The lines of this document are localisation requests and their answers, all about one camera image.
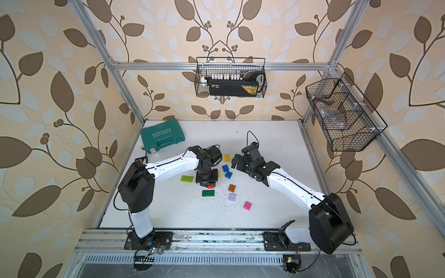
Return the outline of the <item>dark green long lego brick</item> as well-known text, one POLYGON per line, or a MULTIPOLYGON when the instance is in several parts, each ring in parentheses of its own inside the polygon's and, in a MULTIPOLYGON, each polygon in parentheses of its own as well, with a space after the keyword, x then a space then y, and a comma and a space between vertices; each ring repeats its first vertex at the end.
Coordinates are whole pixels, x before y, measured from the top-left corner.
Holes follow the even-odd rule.
POLYGON ((215 190, 203 190, 202 191, 202 197, 214 197, 215 196, 215 190))

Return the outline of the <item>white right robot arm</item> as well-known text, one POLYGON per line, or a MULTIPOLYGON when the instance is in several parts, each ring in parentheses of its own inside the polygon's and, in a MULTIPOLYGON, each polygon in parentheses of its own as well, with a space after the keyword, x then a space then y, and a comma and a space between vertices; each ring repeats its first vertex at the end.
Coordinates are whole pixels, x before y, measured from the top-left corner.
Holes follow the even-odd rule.
POLYGON ((269 240, 271 244, 296 251, 298 244, 313 243, 324 253, 332 254, 354 235, 352 222, 340 197, 315 191, 291 177, 277 163, 266 162, 259 152, 258 142, 236 154, 231 167, 284 194, 307 213, 307 224, 288 221, 280 227, 276 240, 269 240))

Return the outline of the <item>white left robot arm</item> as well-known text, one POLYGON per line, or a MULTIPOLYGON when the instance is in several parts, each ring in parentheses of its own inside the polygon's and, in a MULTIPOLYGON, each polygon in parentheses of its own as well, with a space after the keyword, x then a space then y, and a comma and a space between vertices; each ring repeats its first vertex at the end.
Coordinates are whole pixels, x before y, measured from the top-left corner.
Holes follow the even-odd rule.
POLYGON ((127 239, 132 249, 149 250, 161 245, 169 246, 169 242, 155 235, 151 223, 149 206, 153 201, 156 185, 183 174, 195 171, 192 180, 203 187, 215 186, 219 179, 219 171, 215 168, 223 155, 219 145, 202 148, 198 145, 189 147, 183 154, 156 163, 135 161, 131 164, 120 182, 117 194, 127 206, 132 230, 127 239))

